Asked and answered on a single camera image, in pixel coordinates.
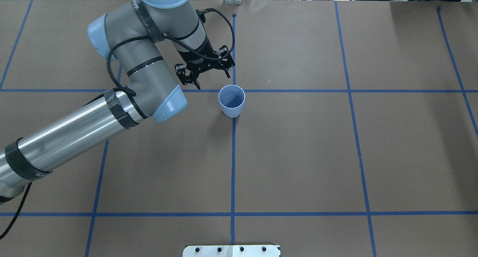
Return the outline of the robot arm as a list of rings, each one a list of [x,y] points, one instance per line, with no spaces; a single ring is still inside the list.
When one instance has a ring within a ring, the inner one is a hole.
[[[34,181],[144,120],[166,121],[188,105],[182,86],[235,66],[232,22],[192,0],[129,0],[88,25],[113,84],[77,110],[1,148],[1,204]]]

